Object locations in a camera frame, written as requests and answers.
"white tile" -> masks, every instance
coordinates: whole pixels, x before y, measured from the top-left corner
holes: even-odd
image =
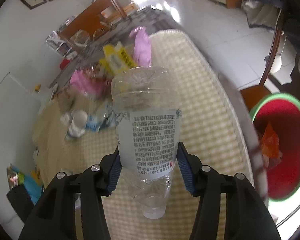
[[[269,80],[267,79],[265,82],[265,87],[271,92],[271,93],[279,93],[279,89]]]
[[[247,84],[244,84],[244,85],[241,86],[241,87],[238,87],[238,90],[242,90],[242,89],[245,89],[245,88],[253,87],[253,86],[255,86],[255,85],[258,85],[259,82],[260,82],[260,78],[254,80],[254,81],[251,81],[251,82],[249,82],[249,83],[247,83]]]
[[[227,9],[225,5],[215,3],[210,0],[192,0],[195,3],[193,6],[199,14],[208,14],[215,17],[215,19],[225,19],[227,17],[235,17],[244,12],[239,9]]]
[[[221,20],[216,20],[212,22],[212,26],[215,32],[223,37],[225,41],[265,32],[265,30],[261,28],[249,28],[247,17],[243,12],[233,17],[225,17]]]
[[[278,53],[282,52],[283,40],[281,41]],[[282,66],[286,66],[288,64],[294,63],[296,59],[296,50],[291,45],[290,41],[286,41],[286,45],[284,46],[282,53]]]
[[[273,76],[280,82],[280,84],[290,83],[291,82],[291,71],[294,67],[294,62],[288,64],[285,67],[281,67],[281,69],[274,73]]]
[[[211,21],[196,19],[185,21],[182,25],[192,37],[197,39],[202,48],[205,49],[224,42],[224,38],[213,30],[211,24]]]
[[[235,48],[227,43],[207,48],[205,52],[207,60],[225,74],[237,88],[258,78],[249,65],[237,57]]]
[[[261,77],[266,68],[264,61],[269,54],[273,35],[263,32],[229,41],[228,44],[236,51],[236,56],[247,63]]]

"green bin rim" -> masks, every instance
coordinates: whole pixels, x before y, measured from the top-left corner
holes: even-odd
[[[265,97],[263,97],[249,112],[249,115],[251,117],[252,122],[254,122],[254,119],[256,118],[259,110],[261,109],[261,107],[263,107],[266,103],[276,100],[276,99],[284,99],[286,101],[291,102],[292,104],[294,104],[294,106],[296,106],[298,108],[298,110],[300,111],[300,101],[298,99],[296,99],[294,96],[287,94],[287,93],[274,93],[274,94],[270,94],[267,95]],[[284,200],[289,199],[291,196],[293,196],[295,194],[295,192],[300,188],[300,182],[298,183],[298,185],[296,186],[296,188],[286,197],[281,198],[281,199],[273,199],[273,198],[269,198],[270,201],[273,202],[282,202]]]

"plastic packaging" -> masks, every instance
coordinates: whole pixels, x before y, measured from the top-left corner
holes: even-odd
[[[140,67],[151,66],[151,43],[146,27],[138,27],[131,31],[130,38],[135,37],[133,59]]]
[[[115,115],[112,102],[105,100],[101,106],[89,115],[86,128],[93,132],[99,132],[103,128],[114,127],[114,124]]]
[[[74,44],[79,47],[87,47],[87,45],[90,43],[89,33],[84,30],[78,30],[71,39],[73,39]]]
[[[279,150],[279,137],[268,122],[265,133],[261,140],[262,158],[265,167],[270,170],[277,166],[282,160],[282,152]]]
[[[36,181],[29,175],[21,172],[17,167],[10,164],[7,167],[7,176],[10,190],[18,185],[23,184],[26,191],[35,205],[42,193],[42,185],[38,185]]]
[[[90,99],[97,99],[104,95],[110,86],[112,75],[109,75],[98,63],[90,63],[82,69],[74,71],[70,85]]]
[[[103,52],[113,75],[137,66],[120,42],[115,47],[112,44],[105,45]]]
[[[111,84],[122,174],[143,215],[164,215],[176,161],[181,111],[169,72],[138,67]]]
[[[66,135],[66,140],[79,138],[86,132],[88,115],[83,110],[77,110],[72,113],[72,121]]]

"tiled floor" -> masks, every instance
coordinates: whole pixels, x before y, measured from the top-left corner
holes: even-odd
[[[250,29],[241,9],[227,9],[209,0],[135,0],[140,6],[153,5],[170,13],[204,49],[208,62],[222,71],[238,89],[258,84],[265,69],[273,33]],[[281,83],[291,81],[296,52],[286,42],[282,68],[274,74]],[[278,92],[269,81],[266,87]]]

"pink plastic bag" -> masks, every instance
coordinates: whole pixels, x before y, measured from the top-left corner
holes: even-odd
[[[108,84],[108,80],[99,80],[96,82],[88,79],[82,70],[76,70],[70,79],[71,86],[76,88],[80,93],[93,98],[101,97]]]
[[[133,59],[139,67],[151,66],[151,43],[146,27],[138,27],[131,31],[130,38],[136,37]]]

